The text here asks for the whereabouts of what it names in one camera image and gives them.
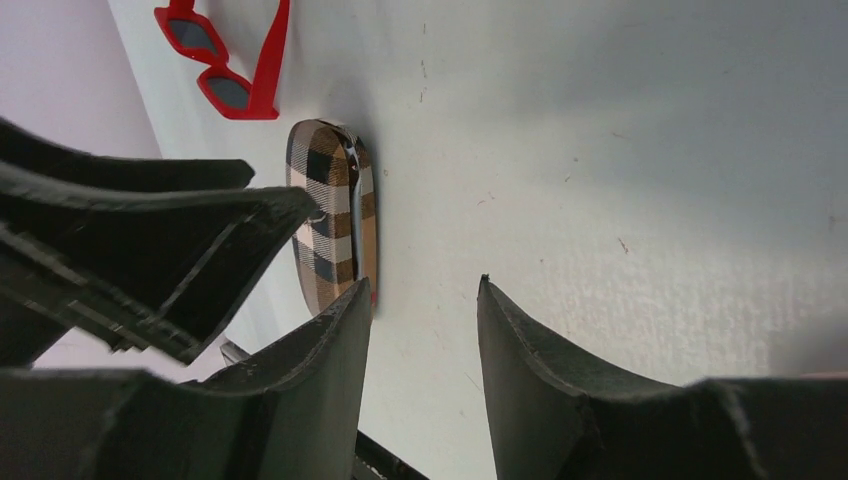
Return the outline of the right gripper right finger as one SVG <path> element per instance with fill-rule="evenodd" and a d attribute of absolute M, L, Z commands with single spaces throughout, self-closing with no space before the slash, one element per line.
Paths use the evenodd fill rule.
<path fill-rule="evenodd" d="M 488 276 L 477 324 L 501 479 L 843 479 L 842 378 L 706 378 L 618 367 L 533 319 Z"/>

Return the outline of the plaid brown glasses case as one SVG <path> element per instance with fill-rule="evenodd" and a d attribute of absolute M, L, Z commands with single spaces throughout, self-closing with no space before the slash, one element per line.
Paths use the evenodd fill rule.
<path fill-rule="evenodd" d="M 302 294 L 317 315 L 353 283 L 370 282 L 377 304 L 378 238 L 374 175 L 359 136 L 324 119 L 296 123 L 289 135 L 286 180 L 317 204 L 293 236 Z"/>

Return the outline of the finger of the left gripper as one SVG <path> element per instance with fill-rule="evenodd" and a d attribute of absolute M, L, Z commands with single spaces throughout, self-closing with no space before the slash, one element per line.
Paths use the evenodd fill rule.
<path fill-rule="evenodd" d="M 189 364 L 306 218 L 298 187 L 129 192 L 1 167 L 1 342 L 80 328 Z"/>
<path fill-rule="evenodd" d="M 61 181 L 107 190 L 243 189 L 255 175 L 241 159 L 153 159 L 96 155 L 59 145 L 1 120 L 1 160 Z"/>

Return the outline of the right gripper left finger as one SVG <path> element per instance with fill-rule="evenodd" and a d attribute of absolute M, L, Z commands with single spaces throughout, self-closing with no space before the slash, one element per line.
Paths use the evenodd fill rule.
<path fill-rule="evenodd" d="M 1 373 L 5 479 L 347 479 L 372 321 L 360 280 L 203 382 L 142 370 Z"/>

